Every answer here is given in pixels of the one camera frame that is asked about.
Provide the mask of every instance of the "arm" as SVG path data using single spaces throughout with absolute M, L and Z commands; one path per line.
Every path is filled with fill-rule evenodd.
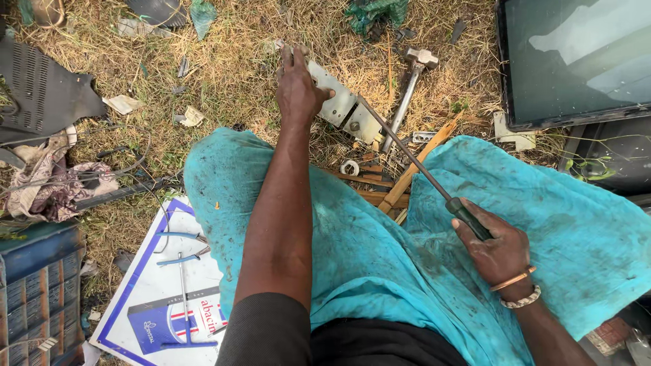
M 462 199 L 462 202 L 495 238 L 482 242 L 465 223 L 452 219 L 452 227 L 464 243 L 482 278 L 494 286 L 524 272 L 529 266 L 527 234 L 467 199 Z M 533 293 L 531 277 L 509 285 L 499 290 L 499 293 L 507 302 L 524 299 Z M 513 309 L 513 312 L 518 318 L 536 366 L 596 366 L 549 312 L 542 296 L 532 304 Z
M 312 203 L 308 174 L 310 124 L 331 93 L 314 86 L 305 59 L 284 47 L 276 100 L 281 133 L 244 240 L 234 304 L 278 292 L 308 311 L 312 294 Z

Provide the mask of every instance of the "screwdriver handle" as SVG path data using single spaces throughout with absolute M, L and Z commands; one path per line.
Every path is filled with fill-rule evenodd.
M 445 203 L 445 208 L 447 208 L 448 212 L 454 215 L 454 217 L 468 225 L 479 240 L 484 241 L 493 239 L 493 236 L 491 236 L 488 229 L 483 227 L 482 224 L 479 223 L 479 220 L 468 211 L 464 204 L 461 203 L 459 197 L 454 197 L 447 201 Z

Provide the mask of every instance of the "black sleeve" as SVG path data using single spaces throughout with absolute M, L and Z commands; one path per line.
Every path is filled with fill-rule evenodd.
M 301 303 L 265 292 L 235 304 L 217 366 L 310 364 L 310 315 Z

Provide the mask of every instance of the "blue-handled pliers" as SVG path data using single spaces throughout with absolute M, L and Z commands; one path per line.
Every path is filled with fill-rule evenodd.
M 190 234 L 188 232 L 165 231 L 165 232 L 157 232 L 154 235 L 156 235 L 156 236 L 181 236 L 183 238 L 195 239 L 195 240 L 198 240 L 198 241 L 202 242 L 203 244 L 206 244 L 205 248 L 203 248 L 202 250 L 196 252 L 195 254 L 188 255 L 187 257 L 184 257 L 184 258 L 181 258 L 181 259 L 164 260 L 162 262 L 157 262 L 156 264 L 158 264 L 159 266 L 165 266 L 166 264 L 181 263 L 181 262 L 185 262 L 187 260 L 192 260 L 192 259 L 201 260 L 201 258 L 199 258 L 199 256 L 210 251 L 210 246 L 208 246 L 208 239 L 206 239 L 205 237 L 203 237 L 203 236 L 201 236 L 199 234 Z

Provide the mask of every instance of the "copper bracelet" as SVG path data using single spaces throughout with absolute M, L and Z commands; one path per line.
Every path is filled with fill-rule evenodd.
M 512 284 L 518 282 L 519 280 L 521 280 L 523 278 L 527 278 L 529 276 L 529 274 L 531 272 L 535 271 L 535 270 L 536 270 L 536 266 L 529 266 L 529 268 L 527 268 L 527 270 L 524 271 L 523 273 L 517 275 L 516 277 L 513 277 L 512 279 L 509 279 L 507 281 L 504 281 L 502 283 L 499 283 L 499 284 L 491 287 L 490 290 L 491 291 L 501 290 L 501 289 L 505 288 L 506 286 L 512 285 Z

